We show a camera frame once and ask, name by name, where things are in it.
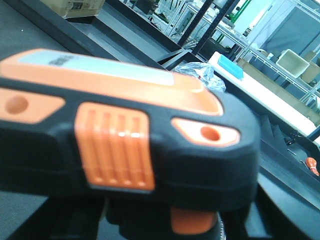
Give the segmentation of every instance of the white sticker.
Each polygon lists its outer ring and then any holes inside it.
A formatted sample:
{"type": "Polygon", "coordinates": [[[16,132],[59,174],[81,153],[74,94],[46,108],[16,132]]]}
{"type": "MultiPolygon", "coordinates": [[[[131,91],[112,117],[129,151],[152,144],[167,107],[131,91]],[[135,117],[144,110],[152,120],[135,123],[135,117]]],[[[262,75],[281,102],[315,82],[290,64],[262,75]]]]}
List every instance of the white sticker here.
{"type": "Polygon", "coordinates": [[[53,50],[37,51],[23,56],[19,59],[19,62],[103,74],[166,86],[172,86],[175,82],[173,75],[164,70],[53,50]]]}

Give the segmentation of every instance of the metal shelving rack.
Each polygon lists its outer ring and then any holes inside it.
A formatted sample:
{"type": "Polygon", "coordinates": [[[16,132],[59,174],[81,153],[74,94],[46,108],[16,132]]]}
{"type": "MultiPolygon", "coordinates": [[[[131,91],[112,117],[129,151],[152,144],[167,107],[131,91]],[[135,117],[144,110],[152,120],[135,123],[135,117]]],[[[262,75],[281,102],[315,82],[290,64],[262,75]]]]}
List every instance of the metal shelving rack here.
{"type": "MultiPolygon", "coordinates": [[[[294,78],[290,76],[288,73],[283,71],[279,66],[277,66],[275,63],[273,63],[271,60],[267,59],[266,56],[261,54],[259,51],[255,50],[250,46],[250,44],[246,41],[244,37],[238,32],[233,34],[228,28],[223,27],[222,25],[218,25],[216,28],[219,32],[221,32],[223,35],[225,35],[227,38],[232,40],[236,45],[241,47],[242,49],[247,49],[248,52],[250,52],[256,59],[263,62],[266,66],[274,70],[277,74],[282,76],[284,79],[289,81],[291,84],[299,88],[301,91],[303,91],[305,94],[309,93],[313,88],[304,82],[301,78],[294,78]]],[[[319,92],[315,92],[315,95],[320,97],[319,92]]]]}
{"type": "MultiPolygon", "coordinates": [[[[295,7],[306,13],[308,16],[312,17],[316,21],[320,23],[320,13],[316,10],[310,8],[309,6],[302,3],[300,0],[288,0],[291,3],[294,4],[295,7]]],[[[219,32],[224,34],[227,38],[232,40],[236,45],[241,47],[243,49],[243,56],[247,53],[251,53],[256,59],[260,60],[263,64],[265,64],[267,67],[275,71],[277,74],[282,76],[285,80],[296,86],[298,89],[300,89],[305,95],[300,99],[303,102],[305,102],[309,97],[311,96],[317,96],[320,98],[320,93],[317,91],[317,89],[320,87],[320,83],[317,84],[314,87],[311,87],[309,84],[304,82],[301,78],[294,78],[288,73],[286,73],[284,70],[282,70],[279,66],[277,66],[274,62],[267,59],[266,56],[261,54],[258,50],[251,47],[252,43],[249,43],[246,38],[232,30],[228,29],[226,27],[223,27],[221,24],[219,24],[216,28],[219,32]]]]}

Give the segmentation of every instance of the handheld scanner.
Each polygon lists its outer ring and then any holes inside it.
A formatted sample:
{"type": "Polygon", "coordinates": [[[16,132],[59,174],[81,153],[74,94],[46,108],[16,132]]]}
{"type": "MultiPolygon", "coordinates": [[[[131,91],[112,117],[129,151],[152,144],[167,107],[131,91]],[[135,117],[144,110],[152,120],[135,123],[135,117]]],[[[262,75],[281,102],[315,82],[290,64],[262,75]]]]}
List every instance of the handheld scanner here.
{"type": "Polygon", "coordinates": [[[255,197],[259,127],[178,73],[35,49],[0,62],[0,189],[224,211],[255,197]]]}

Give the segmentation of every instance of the black metal frame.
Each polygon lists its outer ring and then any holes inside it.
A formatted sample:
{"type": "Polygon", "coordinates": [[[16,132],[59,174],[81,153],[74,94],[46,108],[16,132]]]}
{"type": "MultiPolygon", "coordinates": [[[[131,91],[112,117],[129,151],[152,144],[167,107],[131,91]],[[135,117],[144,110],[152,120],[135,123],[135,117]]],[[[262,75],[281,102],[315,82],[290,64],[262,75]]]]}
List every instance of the black metal frame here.
{"type": "Polygon", "coordinates": [[[211,23],[211,25],[209,26],[207,31],[203,34],[202,38],[200,39],[200,41],[197,43],[197,45],[193,49],[193,51],[192,51],[193,54],[196,55],[200,51],[200,49],[204,46],[204,44],[206,43],[208,38],[210,38],[212,36],[212,34],[213,34],[214,30],[216,29],[216,27],[218,26],[219,22],[226,15],[227,11],[230,9],[230,7],[233,5],[233,3],[235,1],[236,0],[227,0],[226,1],[223,8],[221,8],[218,15],[215,17],[215,19],[213,20],[213,22],[211,23]]]}

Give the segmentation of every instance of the orange grip panel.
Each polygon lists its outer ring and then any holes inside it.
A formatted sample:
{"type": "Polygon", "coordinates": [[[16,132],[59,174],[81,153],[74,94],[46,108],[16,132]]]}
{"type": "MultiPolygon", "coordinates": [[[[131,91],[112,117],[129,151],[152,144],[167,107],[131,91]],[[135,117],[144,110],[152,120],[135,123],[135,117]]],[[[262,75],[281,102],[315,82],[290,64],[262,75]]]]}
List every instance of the orange grip panel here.
{"type": "Polygon", "coordinates": [[[228,147],[240,141],[240,133],[233,128],[182,118],[173,118],[171,124],[191,143],[210,147],[228,147]]]}
{"type": "Polygon", "coordinates": [[[139,110],[84,102],[75,136],[82,167],[92,185],[153,190],[149,118],[139,110]]]}
{"type": "Polygon", "coordinates": [[[65,105],[61,97],[0,88],[0,120],[36,124],[65,105]]]}
{"type": "Polygon", "coordinates": [[[308,157],[305,160],[306,165],[310,169],[311,172],[313,172],[315,175],[319,176],[319,172],[317,170],[317,161],[313,157],[308,157]]]}
{"type": "Polygon", "coordinates": [[[97,57],[30,50],[0,62],[0,75],[204,115],[223,114],[219,100],[194,77],[97,57]]]}
{"type": "Polygon", "coordinates": [[[203,234],[213,228],[217,221],[216,212],[187,210],[171,207],[171,227],[180,235],[203,234]]]}

